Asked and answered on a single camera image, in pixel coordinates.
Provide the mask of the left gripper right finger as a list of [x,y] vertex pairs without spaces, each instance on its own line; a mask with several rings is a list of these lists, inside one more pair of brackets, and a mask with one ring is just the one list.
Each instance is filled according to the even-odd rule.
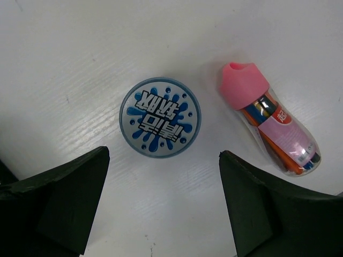
[[342,256],[342,197],[224,151],[219,168],[237,256]]

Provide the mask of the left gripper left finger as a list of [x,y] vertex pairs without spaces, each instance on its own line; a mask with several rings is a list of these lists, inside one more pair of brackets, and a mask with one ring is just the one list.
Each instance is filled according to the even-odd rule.
[[109,167],[98,147],[20,180],[1,165],[1,256],[85,253]]

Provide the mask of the pink capped marker tube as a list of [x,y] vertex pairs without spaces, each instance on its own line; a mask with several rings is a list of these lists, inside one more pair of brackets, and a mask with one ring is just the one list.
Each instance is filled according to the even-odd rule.
[[318,168],[322,158],[316,140],[279,102],[256,64],[226,64],[219,93],[283,173],[304,176]]

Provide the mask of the blue slime jar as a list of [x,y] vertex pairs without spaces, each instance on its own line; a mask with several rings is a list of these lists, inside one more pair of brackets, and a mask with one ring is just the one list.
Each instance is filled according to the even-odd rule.
[[169,158],[188,149],[201,127],[200,104],[183,83],[155,77],[133,86],[119,113],[121,133],[138,153]]

